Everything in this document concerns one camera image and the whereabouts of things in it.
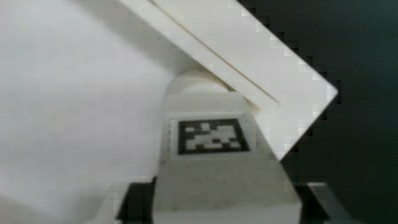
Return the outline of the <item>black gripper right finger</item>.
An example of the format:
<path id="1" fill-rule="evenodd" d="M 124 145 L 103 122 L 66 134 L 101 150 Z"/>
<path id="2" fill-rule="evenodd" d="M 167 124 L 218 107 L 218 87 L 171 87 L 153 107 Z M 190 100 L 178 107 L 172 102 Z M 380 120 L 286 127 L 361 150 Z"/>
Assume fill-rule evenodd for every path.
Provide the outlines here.
<path id="1" fill-rule="evenodd" d="M 298 224 L 359 224 L 325 182 L 293 184 L 302 209 Z"/>

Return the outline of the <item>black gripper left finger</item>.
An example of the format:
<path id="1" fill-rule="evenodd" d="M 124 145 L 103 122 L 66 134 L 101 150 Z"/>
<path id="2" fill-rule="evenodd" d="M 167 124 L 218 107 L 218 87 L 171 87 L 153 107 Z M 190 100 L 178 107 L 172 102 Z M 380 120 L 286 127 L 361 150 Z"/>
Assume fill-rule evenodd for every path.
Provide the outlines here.
<path id="1" fill-rule="evenodd" d="M 98 213 L 87 224 L 155 224 L 155 186 L 155 177 L 119 183 L 110 188 Z"/>

